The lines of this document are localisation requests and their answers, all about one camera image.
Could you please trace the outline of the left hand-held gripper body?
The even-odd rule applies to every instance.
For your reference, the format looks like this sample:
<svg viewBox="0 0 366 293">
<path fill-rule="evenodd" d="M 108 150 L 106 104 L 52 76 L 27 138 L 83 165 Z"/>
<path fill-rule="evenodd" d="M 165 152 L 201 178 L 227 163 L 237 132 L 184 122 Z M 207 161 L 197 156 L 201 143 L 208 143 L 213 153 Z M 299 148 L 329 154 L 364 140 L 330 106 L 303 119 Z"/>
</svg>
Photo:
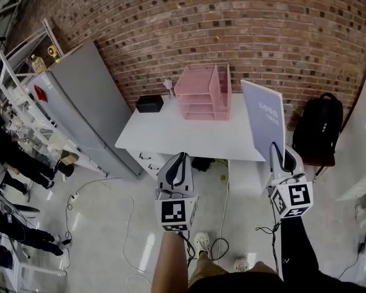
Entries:
<svg viewBox="0 0 366 293">
<path fill-rule="evenodd" d="M 189 231 L 198 208 L 193 192 L 157 189 L 154 201 L 158 224 L 166 232 Z"/>
</svg>

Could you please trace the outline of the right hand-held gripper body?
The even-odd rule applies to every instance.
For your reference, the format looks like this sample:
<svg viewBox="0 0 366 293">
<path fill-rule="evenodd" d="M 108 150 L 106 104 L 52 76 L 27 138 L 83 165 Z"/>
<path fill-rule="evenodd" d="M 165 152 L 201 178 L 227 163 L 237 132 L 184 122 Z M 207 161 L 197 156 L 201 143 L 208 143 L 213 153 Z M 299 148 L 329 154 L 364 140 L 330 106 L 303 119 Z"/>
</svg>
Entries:
<svg viewBox="0 0 366 293">
<path fill-rule="evenodd" d="M 314 205 L 312 181 L 305 173 L 273 180 L 270 200 L 280 219 L 301 217 Z"/>
</svg>

